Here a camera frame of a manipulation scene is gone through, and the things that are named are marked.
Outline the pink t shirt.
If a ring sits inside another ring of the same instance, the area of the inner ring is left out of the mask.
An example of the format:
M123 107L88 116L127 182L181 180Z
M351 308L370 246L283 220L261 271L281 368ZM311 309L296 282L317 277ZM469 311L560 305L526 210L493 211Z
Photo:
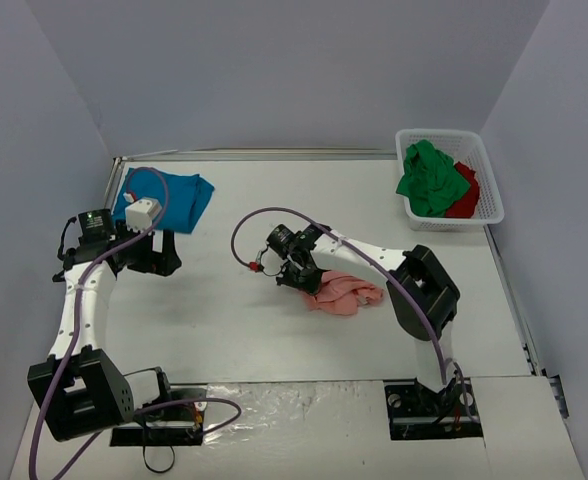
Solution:
M326 271L321 277L320 290L310 295L302 293L310 311L319 310L335 316L356 315L361 307L379 305L384 299L382 288L338 271Z

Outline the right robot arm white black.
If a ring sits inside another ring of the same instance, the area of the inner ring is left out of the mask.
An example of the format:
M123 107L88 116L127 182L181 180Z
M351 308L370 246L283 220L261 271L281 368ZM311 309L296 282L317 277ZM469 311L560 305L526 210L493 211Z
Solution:
M280 224L266 246L282 261L279 285L317 294L322 275L336 271L386 289L397 323L414 340L420 406L439 413L452 403L460 291L432 250L379 247L312 224L298 232Z

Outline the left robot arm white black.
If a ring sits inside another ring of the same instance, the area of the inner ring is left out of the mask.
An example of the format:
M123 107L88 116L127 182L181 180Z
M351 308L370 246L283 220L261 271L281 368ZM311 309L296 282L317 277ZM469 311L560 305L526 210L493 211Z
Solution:
M134 415L130 385L103 349L110 297L124 269L162 277L182 262L174 233L154 231L163 208L152 198L130 204L116 220L107 209L71 218L81 235L77 245L61 246L55 282L65 285L65 301L56 340L47 359L30 366L27 382L40 414L57 441L67 441L125 424Z

